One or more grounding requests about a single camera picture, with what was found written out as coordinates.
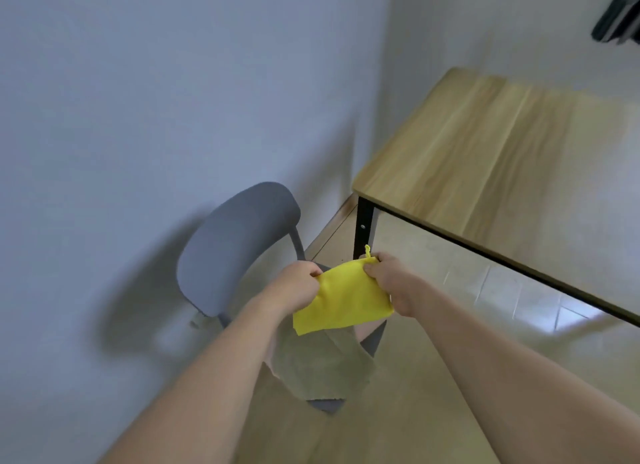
person's right arm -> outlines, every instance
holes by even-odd
[[[635,413],[376,256],[365,272],[427,332],[501,463],[640,463]]]

person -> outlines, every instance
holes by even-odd
[[[427,332],[501,463],[640,462],[635,413],[496,333],[396,257],[376,256],[365,272]],[[320,273],[313,262],[284,268],[101,463],[230,462],[269,341],[284,316],[313,300]]]

chair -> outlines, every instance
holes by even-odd
[[[225,311],[236,286],[263,252],[289,235],[298,260],[305,260],[296,229],[299,221],[300,207],[292,193],[276,182],[256,184],[225,201],[205,218],[178,259],[177,281],[183,295],[198,311],[217,317],[227,327],[231,319]],[[378,348],[385,325],[382,323],[361,342],[371,356]],[[344,401],[309,403],[318,410],[333,413]]]

person's left hand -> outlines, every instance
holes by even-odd
[[[260,293],[269,306],[277,307],[282,316],[292,314],[311,304],[320,283],[314,278],[322,270],[313,262],[297,261],[283,268],[282,272]]]

black object on wall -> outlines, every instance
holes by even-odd
[[[591,32],[591,37],[622,44],[631,39],[640,44],[640,0],[613,0]]]

